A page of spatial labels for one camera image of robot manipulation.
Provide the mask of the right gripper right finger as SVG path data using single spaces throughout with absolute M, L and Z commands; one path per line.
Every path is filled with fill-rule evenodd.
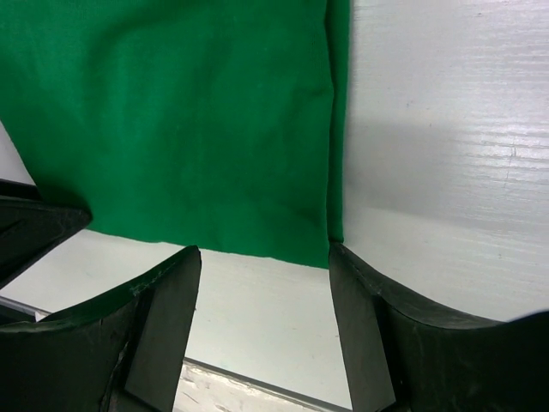
M 329 281 L 355 411 L 545 411 L 548 315 L 509 322 L 439 304 L 341 244 Z

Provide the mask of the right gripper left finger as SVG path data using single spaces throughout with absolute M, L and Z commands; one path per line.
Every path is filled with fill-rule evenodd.
M 1 327 L 3 411 L 171 411 L 190 334 L 201 253 L 40 321 Z

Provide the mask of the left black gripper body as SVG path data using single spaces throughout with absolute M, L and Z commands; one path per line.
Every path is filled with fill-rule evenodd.
M 3 179 L 1 285 L 8 285 L 91 220 L 85 209 L 47 203 L 36 187 Z

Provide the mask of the green t shirt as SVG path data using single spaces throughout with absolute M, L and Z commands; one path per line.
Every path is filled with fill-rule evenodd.
M 348 1 L 4 1 L 1 122 L 94 231 L 326 268 Z

